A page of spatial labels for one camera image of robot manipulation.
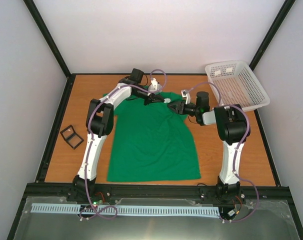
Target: white wall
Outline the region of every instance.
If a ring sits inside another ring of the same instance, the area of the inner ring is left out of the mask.
[[[252,60],[284,0],[35,0],[72,73]]]
[[[303,0],[290,10],[255,74],[270,97],[259,114],[277,172],[303,224]]]
[[[0,240],[34,182],[66,78],[22,0],[0,0]]]

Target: white plastic basket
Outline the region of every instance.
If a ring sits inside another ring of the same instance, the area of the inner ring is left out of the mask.
[[[244,61],[223,61],[205,67],[208,81],[217,86],[221,94],[220,105],[240,104],[245,111],[268,105],[271,100],[253,71]],[[210,86],[217,101],[217,90]]]

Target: wooden tabletop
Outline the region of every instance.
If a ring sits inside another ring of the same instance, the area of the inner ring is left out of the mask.
[[[67,108],[62,120],[60,130],[73,125],[75,131],[84,138],[84,142],[73,150],[62,138],[58,136],[49,164],[45,182],[71,183],[77,174],[83,161],[87,140],[86,117],[89,103],[92,99],[99,99],[105,93],[109,93],[125,77],[124,75],[77,75]],[[156,79],[164,82],[164,77],[157,75]],[[181,90],[189,89],[194,85],[207,81],[204,75],[169,75],[165,92],[181,94]],[[196,93],[209,92],[211,107],[217,105],[217,101],[209,85],[204,84],[191,92],[191,100],[195,102]],[[245,179],[252,180],[257,186],[275,186],[275,181],[264,148],[262,137],[253,111],[247,112],[251,134],[247,138],[241,154],[239,174]],[[135,184],[164,184],[164,185],[196,185],[204,183],[215,185],[221,171],[223,159],[223,143],[219,139],[216,125],[200,126],[185,120],[190,129],[197,149],[201,179],[180,181],[149,181],[135,182]],[[101,150],[97,167],[96,183],[107,182],[110,155],[113,147],[115,127],[107,137]]]

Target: purple cable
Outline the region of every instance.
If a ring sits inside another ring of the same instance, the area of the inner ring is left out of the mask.
[[[160,92],[160,91],[166,86],[166,83],[167,83],[167,75],[166,75],[166,73],[165,73],[163,70],[161,70],[161,69],[155,69],[155,70],[151,71],[151,73],[150,73],[150,80],[152,80],[153,73],[156,72],[156,71],[162,72],[163,75],[164,75],[164,77],[165,77],[165,82],[164,82],[163,86],[162,86],[160,89],[158,89],[158,90],[156,90],[156,91],[148,91],[148,90],[146,90],[146,89],[144,89],[144,88],[141,88],[141,87],[139,87],[139,86],[136,86],[136,85],[124,84],[124,85],[120,86],[119,88],[116,88],[114,91],[112,91],[112,92],[111,92],[110,94],[108,94],[107,96],[105,96],[105,98],[96,106],[96,108],[92,111],[92,114],[90,115],[90,118],[89,118],[89,121],[88,121],[88,131],[89,131],[90,134],[91,134],[91,141],[90,141],[89,146],[88,146],[88,151],[87,151],[87,155],[86,155],[84,171],[85,171],[85,190],[86,190],[86,195],[87,195],[87,199],[88,199],[88,202],[89,202],[89,204],[90,204],[90,207],[91,207],[92,210],[95,212],[95,215],[93,215],[93,216],[91,216],[91,217],[88,217],[88,220],[89,220],[89,219],[92,219],[92,218],[94,218],[94,217],[96,217],[96,216],[99,216],[99,217],[101,217],[101,218],[103,218],[103,219],[111,220],[111,219],[114,219],[114,218],[117,216],[117,214],[118,214],[117,208],[116,208],[115,206],[112,206],[112,205],[108,205],[108,206],[106,206],[106,207],[103,207],[101,210],[97,211],[97,210],[96,210],[96,207],[95,207],[95,206],[93,205],[93,203],[92,203],[92,200],[91,200],[91,197],[90,197],[90,193],[89,193],[89,190],[88,190],[88,184],[87,184],[87,165],[88,165],[88,164],[87,164],[87,163],[88,163],[89,153],[90,153],[90,151],[91,151],[92,144],[93,144],[93,141],[94,141],[94,133],[93,133],[93,131],[92,131],[92,129],[91,129],[92,120],[93,120],[93,118],[94,118],[94,115],[96,114],[97,110],[101,107],[101,105],[102,105],[104,102],[106,102],[111,96],[113,96],[116,92],[118,92],[118,91],[119,91],[120,89],[122,89],[122,88],[132,87],[132,88],[136,88],[136,89],[139,89],[139,90],[141,90],[141,91],[143,91],[143,92],[145,92],[145,93],[150,93],[150,94],[151,94],[151,93],[158,93],[158,92]],[[103,216],[103,215],[100,214],[102,211],[104,211],[104,210],[107,209],[107,208],[113,208],[113,209],[115,209],[115,211],[116,211],[115,215],[112,216],[112,217],[105,217],[105,216]]]
[[[209,81],[203,81],[203,82],[201,82],[201,83],[196,84],[196,85],[193,86],[191,89],[189,89],[189,90],[187,91],[187,93],[189,93],[190,91],[194,90],[195,88],[197,88],[197,87],[199,87],[200,85],[203,85],[203,84],[212,85],[212,86],[217,90],[217,93],[218,93],[218,96],[219,96],[219,100],[218,100],[218,105],[217,105],[217,107],[219,107],[220,104],[221,104],[221,101],[222,101],[221,92],[220,92],[220,90],[218,89],[218,87],[217,87],[215,84],[213,84],[213,83],[211,83],[211,82],[209,82]]]
[[[241,146],[241,144],[245,141],[245,138],[247,137],[247,134],[250,130],[250,120],[247,116],[247,114],[238,106],[236,105],[232,105],[232,104],[229,104],[229,105],[224,105],[224,107],[233,107],[235,109],[237,109],[238,111],[240,111],[240,113],[245,117],[246,119],[246,131],[245,131],[245,134],[243,135],[243,137],[241,138],[240,142],[237,144],[236,146],[236,151],[235,151],[235,154],[233,155],[233,161],[232,161],[232,171],[235,172],[236,171],[236,157],[237,157],[237,153],[238,153],[238,149],[239,147]],[[238,174],[234,173],[235,176],[239,179],[239,180],[242,180],[242,181],[245,181],[245,182],[248,182],[250,183],[253,188],[255,189],[255,192],[256,192],[256,197],[257,197],[257,202],[256,202],[256,206],[253,208],[252,212],[250,214],[248,214],[247,216],[239,219],[239,220],[232,220],[231,223],[239,223],[239,222],[242,222],[246,219],[248,219],[251,215],[254,214],[254,212],[257,210],[258,208],[258,205],[260,203],[260,196],[259,196],[259,193],[258,193],[258,190],[257,190],[257,187],[256,185],[251,181],[251,180],[248,180],[248,179],[245,179],[245,178],[242,178],[240,177]]]

